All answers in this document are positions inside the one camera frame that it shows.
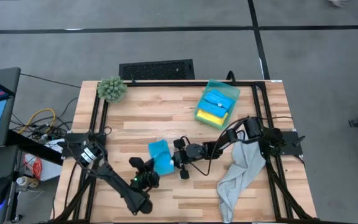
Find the plastic container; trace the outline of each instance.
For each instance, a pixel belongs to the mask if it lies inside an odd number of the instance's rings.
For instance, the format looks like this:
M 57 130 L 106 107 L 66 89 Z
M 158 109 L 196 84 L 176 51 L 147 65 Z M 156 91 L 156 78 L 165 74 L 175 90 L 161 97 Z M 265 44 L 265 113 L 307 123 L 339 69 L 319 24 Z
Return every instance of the plastic container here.
M 211 90 L 217 90 L 220 91 L 221 93 L 223 93 L 223 95 L 225 95 L 226 97 L 231 98 L 232 100 L 234 100 L 234 104 L 231 106 L 229 112 L 227 113 L 227 118 L 224 120 L 223 125 L 220 126 L 218 124 L 215 124 L 214 122 L 210 122 L 206 119 L 200 118 L 197 116 L 197 111 L 198 111 L 198 105 L 201 103 L 201 100 L 205 97 L 205 95 L 207 93 L 209 93 Z M 203 96 L 200 98 L 200 101 L 197 104 L 197 108 L 194 112 L 194 117 L 196 118 L 196 120 L 201 121 L 203 123 L 206 123 L 212 127 L 218 128 L 218 129 L 222 129 L 224 127 L 226 127 L 227 123 L 230 120 L 231 114 L 233 112 L 234 107 L 236 106 L 237 100 L 239 98 L 240 95 L 240 90 L 236 87 L 227 85 L 225 83 L 210 79 L 208 84 L 206 85 L 205 91 L 203 93 Z

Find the blue sponge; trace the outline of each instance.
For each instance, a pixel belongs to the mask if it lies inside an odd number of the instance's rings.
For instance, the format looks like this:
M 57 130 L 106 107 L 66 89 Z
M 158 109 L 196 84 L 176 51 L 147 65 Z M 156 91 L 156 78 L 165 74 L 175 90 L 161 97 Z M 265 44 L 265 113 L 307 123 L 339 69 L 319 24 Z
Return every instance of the blue sponge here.
M 150 157 L 154 158 L 154 171 L 160 176 L 175 171 L 175 168 L 171 163 L 171 154 L 166 140 L 150 143 L 149 153 Z

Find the yellow cable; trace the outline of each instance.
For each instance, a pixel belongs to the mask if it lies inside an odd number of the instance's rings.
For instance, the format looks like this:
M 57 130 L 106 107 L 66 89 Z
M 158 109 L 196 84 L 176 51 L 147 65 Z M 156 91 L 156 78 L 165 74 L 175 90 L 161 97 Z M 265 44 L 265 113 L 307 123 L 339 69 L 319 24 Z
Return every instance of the yellow cable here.
M 50 111 L 50 112 L 52 112 L 52 114 L 53 114 L 52 123 L 50 124 L 49 128 L 46 130 L 46 133 L 47 133 L 48 131 L 50 131 L 50 127 L 53 125 L 53 123 L 54 123 L 55 120 L 56 120 L 56 114 L 55 114 L 55 112 L 54 112 L 53 109 L 45 108 L 45 109 L 42 109 L 42 110 L 39 110 L 39 111 L 35 112 L 35 113 L 31 116 L 31 118 L 30 118 L 30 120 L 27 122 L 27 124 L 25 124 L 25 126 L 24 126 L 18 133 L 19 133 L 19 134 L 22 134 L 23 131 L 29 126 L 29 124 L 31 123 L 31 121 L 35 118 L 35 116 L 37 116 L 39 113 L 44 112 L 44 111 Z

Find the gray towel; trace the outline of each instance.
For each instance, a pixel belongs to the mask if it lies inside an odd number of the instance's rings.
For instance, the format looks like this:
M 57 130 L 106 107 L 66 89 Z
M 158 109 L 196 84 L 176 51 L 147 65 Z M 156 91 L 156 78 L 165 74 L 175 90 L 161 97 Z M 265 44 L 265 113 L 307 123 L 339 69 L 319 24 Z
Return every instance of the gray towel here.
M 242 138 L 243 135 L 244 133 L 240 132 L 238 138 Z M 224 223 L 233 221 L 234 206 L 240 193 L 252 182 L 266 163 L 260 155 L 258 142 L 234 143 L 232 157 L 234 163 L 218 183 L 219 208 Z

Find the yellow sponge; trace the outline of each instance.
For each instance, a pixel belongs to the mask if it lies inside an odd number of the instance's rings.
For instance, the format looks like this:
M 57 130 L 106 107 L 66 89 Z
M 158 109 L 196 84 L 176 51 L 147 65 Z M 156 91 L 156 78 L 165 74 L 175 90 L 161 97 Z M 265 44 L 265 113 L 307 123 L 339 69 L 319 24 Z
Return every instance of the yellow sponge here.
M 223 123 L 224 123 L 224 120 L 227 117 L 227 113 L 223 116 L 223 118 L 218 118 L 217 116 L 215 116 L 213 114 L 210 114 L 210 113 L 208 113 L 206 111 L 198 110 L 197 111 L 197 116 L 199 116 L 200 118 L 203 118 L 205 120 L 208 120 L 210 122 L 213 122 L 213 123 L 215 123 L 217 125 L 222 126 Z

